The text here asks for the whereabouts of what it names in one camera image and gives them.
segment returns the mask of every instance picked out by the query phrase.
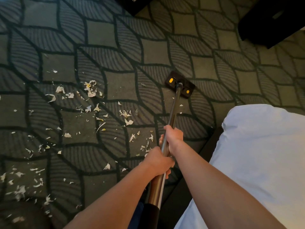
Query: metal pole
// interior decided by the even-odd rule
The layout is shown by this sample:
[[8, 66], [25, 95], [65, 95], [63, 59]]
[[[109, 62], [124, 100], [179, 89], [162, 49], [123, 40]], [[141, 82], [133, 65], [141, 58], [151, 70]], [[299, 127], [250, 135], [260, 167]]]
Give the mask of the metal pole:
[[[177, 109], [178, 109], [178, 106], [179, 106], [180, 93], [181, 93], [182, 89], [183, 89], [183, 84], [178, 83], [176, 85], [176, 96], [175, 96], [175, 99], [173, 101], [172, 109], [170, 111], [170, 119], [168, 121], [168, 124], [171, 127], [173, 127], [174, 123], [175, 123]], [[169, 156], [168, 142], [166, 140], [166, 134], [165, 133], [164, 133], [164, 138], [163, 138], [161, 151], [162, 151], [162, 153], [165, 157]], [[157, 206], [159, 209], [161, 207], [165, 177], [166, 177], [166, 174], [156, 176], [151, 181], [151, 185], [150, 185], [150, 193], [149, 193], [149, 197], [148, 197], [148, 203]]]

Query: hand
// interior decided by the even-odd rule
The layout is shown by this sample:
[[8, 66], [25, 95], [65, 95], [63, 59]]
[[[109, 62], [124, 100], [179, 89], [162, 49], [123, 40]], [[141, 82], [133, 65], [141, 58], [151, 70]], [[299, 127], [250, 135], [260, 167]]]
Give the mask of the hand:
[[166, 173], [168, 179], [170, 167], [173, 167], [175, 162], [170, 157], [164, 157], [160, 147], [156, 146], [148, 152], [143, 164], [149, 166], [153, 177]]
[[[170, 125], [164, 126], [166, 130], [166, 140], [169, 144], [170, 153], [175, 156], [175, 148], [180, 141], [183, 141], [183, 132], [177, 128], [173, 129]], [[159, 139], [159, 145], [163, 142], [164, 134]]]

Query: person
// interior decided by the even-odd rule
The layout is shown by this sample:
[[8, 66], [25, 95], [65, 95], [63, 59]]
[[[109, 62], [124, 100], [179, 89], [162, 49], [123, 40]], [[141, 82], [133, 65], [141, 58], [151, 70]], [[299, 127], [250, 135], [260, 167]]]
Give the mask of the person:
[[[206, 162], [183, 141], [183, 132], [164, 127], [169, 150], [175, 157], [190, 193], [209, 229], [285, 227], [245, 189]], [[147, 154], [118, 184], [80, 212], [64, 229], [126, 229], [147, 184], [155, 176], [170, 174], [174, 160], [159, 147]]]

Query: forearm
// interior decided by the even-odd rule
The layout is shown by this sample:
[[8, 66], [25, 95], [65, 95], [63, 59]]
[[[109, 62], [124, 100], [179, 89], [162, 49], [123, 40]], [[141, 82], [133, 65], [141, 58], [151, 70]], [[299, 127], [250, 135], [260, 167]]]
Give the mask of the forearm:
[[173, 149], [209, 229], [285, 228], [245, 189], [206, 162], [185, 142], [177, 142]]
[[141, 163], [79, 213], [65, 229], [126, 229], [145, 187], [152, 178], [149, 167]]

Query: person's left arm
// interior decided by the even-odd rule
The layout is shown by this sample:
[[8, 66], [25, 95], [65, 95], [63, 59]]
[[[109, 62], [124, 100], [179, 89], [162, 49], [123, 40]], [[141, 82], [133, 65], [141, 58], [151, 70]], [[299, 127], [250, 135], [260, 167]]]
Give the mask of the person's left arm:
[[170, 174], [173, 159], [153, 148], [143, 162], [118, 184], [80, 212], [64, 229], [126, 229], [147, 184], [157, 175]]

